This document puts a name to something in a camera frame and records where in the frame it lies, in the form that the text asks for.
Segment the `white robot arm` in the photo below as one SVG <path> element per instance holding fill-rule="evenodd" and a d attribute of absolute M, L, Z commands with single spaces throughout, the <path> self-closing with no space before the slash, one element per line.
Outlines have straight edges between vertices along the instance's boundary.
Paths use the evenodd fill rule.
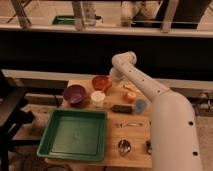
<path fill-rule="evenodd" d="M 152 171 L 203 171 L 195 111 L 189 100 L 135 67 L 134 52 L 112 57 L 113 81 L 126 77 L 151 102 Z"/>

